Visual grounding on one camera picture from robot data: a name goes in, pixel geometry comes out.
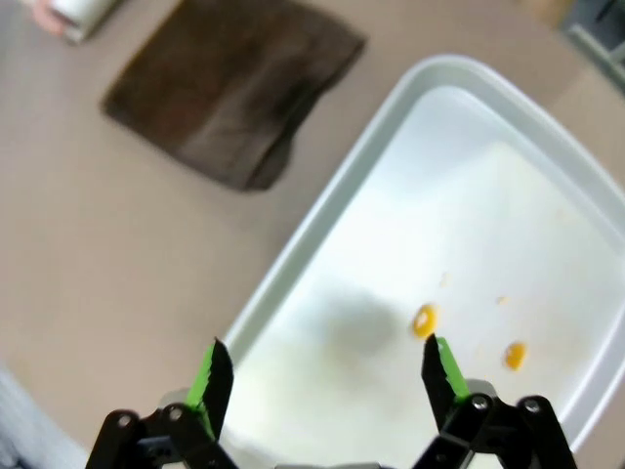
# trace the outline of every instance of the screw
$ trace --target screw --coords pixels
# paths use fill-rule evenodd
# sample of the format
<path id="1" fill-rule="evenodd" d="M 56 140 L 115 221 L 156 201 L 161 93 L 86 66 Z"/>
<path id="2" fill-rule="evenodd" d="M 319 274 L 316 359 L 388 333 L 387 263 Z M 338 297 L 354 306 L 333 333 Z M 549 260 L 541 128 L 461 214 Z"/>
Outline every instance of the screw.
<path id="1" fill-rule="evenodd" d="M 178 407 L 174 407 L 169 411 L 170 420 L 176 421 L 180 419 L 180 417 L 182 416 L 183 416 L 183 412 Z"/>
<path id="2" fill-rule="evenodd" d="M 531 413 L 536 413 L 538 410 L 540 410 L 540 405 L 538 405 L 538 402 L 536 402 L 534 399 L 528 399 L 527 401 L 525 401 L 525 408 Z"/>
<path id="3" fill-rule="evenodd" d="M 475 396 L 471 402 L 477 410 L 486 410 L 488 408 L 488 401 L 484 396 Z"/>
<path id="4" fill-rule="evenodd" d="M 119 417 L 119 420 L 117 420 L 117 425 L 119 425 L 121 428 L 124 428 L 130 423 L 130 420 L 130 416 L 122 415 L 121 417 Z"/>

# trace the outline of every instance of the green tape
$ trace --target green tape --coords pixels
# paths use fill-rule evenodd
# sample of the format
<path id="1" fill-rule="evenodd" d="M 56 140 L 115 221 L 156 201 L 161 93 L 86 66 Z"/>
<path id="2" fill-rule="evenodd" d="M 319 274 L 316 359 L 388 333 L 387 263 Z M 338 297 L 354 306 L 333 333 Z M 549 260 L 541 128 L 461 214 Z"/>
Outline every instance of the green tape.
<path id="1" fill-rule="evenodd" d="M 464 399 L 467 396 L 471 395 L 471 391 L 469 390 L 469 386 L 465 381 L 464 376 L 462 376 L 462 372 L 460 371 L 460 367 L 454 359 L 453 354 L 451 353 L 451 349 L 449 348 L 449 344 L 442 337 L 437 338 L 438 342 L 438 353 L 440 354 L 440 362 L 442 363 L 442 367 L 445 370 L 445 374 L 447 375 L 447 382 L 451 386 L 454 394 L 456 395 L 456 399 Z"/>
<path id="2" fill-rule="evenodd" d="M 195 376 L 195 381 L 188 390 L 187 399 L 185 400 L 185 404 L 201 416 L 204 428 L 206 429 L 208 436 L 213 440 L 215 440 L 215 433 L 211 427 L 211 421 L 208 418 L 208 412 L 206 411 L 206 406 L 202 401 L 202 397 L 204 396 L 204 391 L 208 386 L 208 380 L 211 377 L 211 364 L 213 363 L 214 348 L 215 346 L 211 345 L 204 354 L 202 366 L 199 369 L 197 376 Z"/>

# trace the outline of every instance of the brown towel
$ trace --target brown towel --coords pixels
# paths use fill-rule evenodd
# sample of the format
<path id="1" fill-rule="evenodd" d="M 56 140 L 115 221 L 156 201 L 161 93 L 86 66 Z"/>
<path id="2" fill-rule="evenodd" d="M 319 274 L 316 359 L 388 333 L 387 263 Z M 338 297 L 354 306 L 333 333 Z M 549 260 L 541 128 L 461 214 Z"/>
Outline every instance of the brown towel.
<path id="1" fill-rule="evenodd" d="M 184 0 L 104 110 L 211 178 L 266 189 L 316 100 L 363 46 L 341 22 L 290 0 Z"/>

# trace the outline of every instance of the plastic tray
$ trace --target plastic tray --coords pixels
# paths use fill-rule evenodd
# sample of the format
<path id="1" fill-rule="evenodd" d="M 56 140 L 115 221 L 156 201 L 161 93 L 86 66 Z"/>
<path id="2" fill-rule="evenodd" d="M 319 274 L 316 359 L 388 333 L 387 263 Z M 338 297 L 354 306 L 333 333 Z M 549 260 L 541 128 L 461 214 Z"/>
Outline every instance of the plastic tray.
<path id="1" fill-rule="evenodd" d="M 410 467 L 436 428 L 409 328 L 435 302 L 465 376 L 547 397 L 577 448 L 623 372 L 624 202 L 496 72 L 417 64 L 231 329 L 230 437 L 273 462 Z"/>

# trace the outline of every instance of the person's hand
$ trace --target person's hand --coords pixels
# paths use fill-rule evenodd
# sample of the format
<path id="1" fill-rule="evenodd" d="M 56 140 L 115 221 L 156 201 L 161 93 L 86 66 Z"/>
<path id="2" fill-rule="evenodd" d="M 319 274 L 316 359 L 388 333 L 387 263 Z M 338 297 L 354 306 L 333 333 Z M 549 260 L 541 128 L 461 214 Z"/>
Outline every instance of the person's hand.
<path id="1" fill-rule="evenodd" d="M 50 10 L 52 0 L 35 0 L 32 6 L 32 17 L 39 26 L 56 36 L 65 31 L 65 22 Z"/>

